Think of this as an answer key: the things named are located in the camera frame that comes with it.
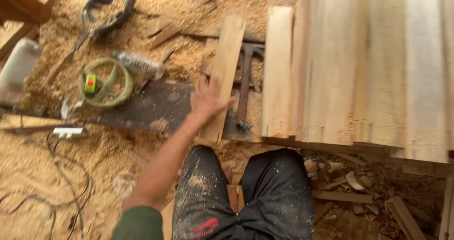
hand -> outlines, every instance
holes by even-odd
[[[212,76],[210,84],[207,78],[200,75],[195,85],[195,91],[191,92],[191,114],[202,126],[214,116],[227,109],[234,101],[233,97],[219,101],[216,94],[219,89],[219,76]]]

